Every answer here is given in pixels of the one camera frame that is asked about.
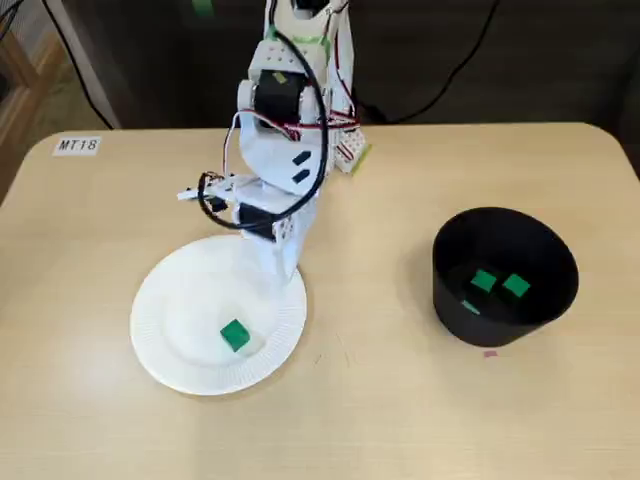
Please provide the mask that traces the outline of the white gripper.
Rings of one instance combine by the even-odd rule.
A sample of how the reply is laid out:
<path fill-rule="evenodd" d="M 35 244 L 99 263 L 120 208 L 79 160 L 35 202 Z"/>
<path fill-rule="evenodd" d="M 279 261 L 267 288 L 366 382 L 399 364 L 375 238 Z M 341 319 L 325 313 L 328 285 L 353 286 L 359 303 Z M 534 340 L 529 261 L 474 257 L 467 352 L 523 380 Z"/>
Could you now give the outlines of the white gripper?
<path fill-rule="evenodd" d="M 317 211 L 316 193 L 304 206 L 285 219 L 273 218 L 287 210 L 301 196 L 275 187 L 254 175 L 231 177 L 231 192 L 236 200 L 234 221 L 258 224 L 243 231 L 257 252 L 264 270 L 279 282 L 289 282 L 295 273 L 304 241 Z"/>

